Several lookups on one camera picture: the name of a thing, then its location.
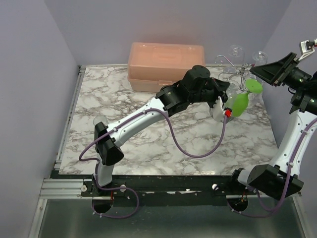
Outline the clear stemmed wine glass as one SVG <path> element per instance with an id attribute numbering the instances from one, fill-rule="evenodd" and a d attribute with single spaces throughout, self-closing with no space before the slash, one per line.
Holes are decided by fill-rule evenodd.
<path id="1" fill-rule="evenodd" d="M 253 52 L 252 58 L 255 61 L 252 66 L 264 65 L 267 64 L 268 61 L 268 55 L 262 51 Z"/>

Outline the tall clear wine glass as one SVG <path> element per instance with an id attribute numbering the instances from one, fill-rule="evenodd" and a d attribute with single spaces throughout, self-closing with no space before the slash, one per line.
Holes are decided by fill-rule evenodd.
<path id="1" fill-rule="evenodd" d="M 229 47 L 228 56 L 224 60 L 228 64 L 223 70 L 224 73 L 232 74 L 239 73 L 244 63 L 245 52 L 243 47 L 239 45 L 232 45 Z"/>

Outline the green plastic goblet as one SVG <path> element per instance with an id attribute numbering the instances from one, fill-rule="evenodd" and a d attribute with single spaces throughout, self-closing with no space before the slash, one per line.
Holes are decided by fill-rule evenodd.
<path id="1" fill-rule="evenodd" d="M 247 79 L 245 82 L 246 93 L 237 94 L 233 106 L 232 116 L 239 117 L 247 109 L 249 104 L 249 94 L 260 94 L 263 91 L 262 85 L 255 79 Z"/>

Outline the small clear glass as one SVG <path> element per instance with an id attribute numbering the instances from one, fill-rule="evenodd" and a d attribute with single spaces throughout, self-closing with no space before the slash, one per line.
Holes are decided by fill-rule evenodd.
<path id="1" fill-rule="evenodd" d="M 103 115 L 99 115 L 99 116 L 96 116 L 93 120 L 93 125 L 97 125 L 98 123 L 102 122 L 104 125 L 108 125 L 108 120 L 105 116 Z"/>

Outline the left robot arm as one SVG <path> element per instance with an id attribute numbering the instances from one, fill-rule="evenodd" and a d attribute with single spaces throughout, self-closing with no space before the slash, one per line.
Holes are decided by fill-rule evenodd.
<path id="1" fill-rule="evenodd" d="M 106 118 L 94 119 L 95 150 L 101 162 L 97 166 L 97 180 L 93 191 L 99 196 L 109 192 L 114 165 L 124 158 L 121 146 L 148 126 L 180 113 L 193 103 L 207 103 L 211 109 L 221 108 L 228 100 L 229 82 L 211 77 L 201 65 L 188 70 L 183 79 L 164 86 L 143 107 L 125 118 L 107 123 Z"/>

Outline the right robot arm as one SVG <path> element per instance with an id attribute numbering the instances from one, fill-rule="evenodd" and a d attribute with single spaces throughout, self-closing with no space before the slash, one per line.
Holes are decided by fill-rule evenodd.
<path id="1" fill-rule="evenodd" d="M 317 130 L 317 76 L 309 75 L 297 65 L 302 58 L 289 53 L 279 61 L 254 66 L 250 72 L 269 85 L 286 85 L 295 90 L 287 131 L 276 155 L 268 164 L 251 169 L 235 170 L 228 181 L 228 189 L 239 194 L 246 187 L 255 188 L 280 200 L 299 192 L 304 183 L 299 180 L 301 160 Z"/>

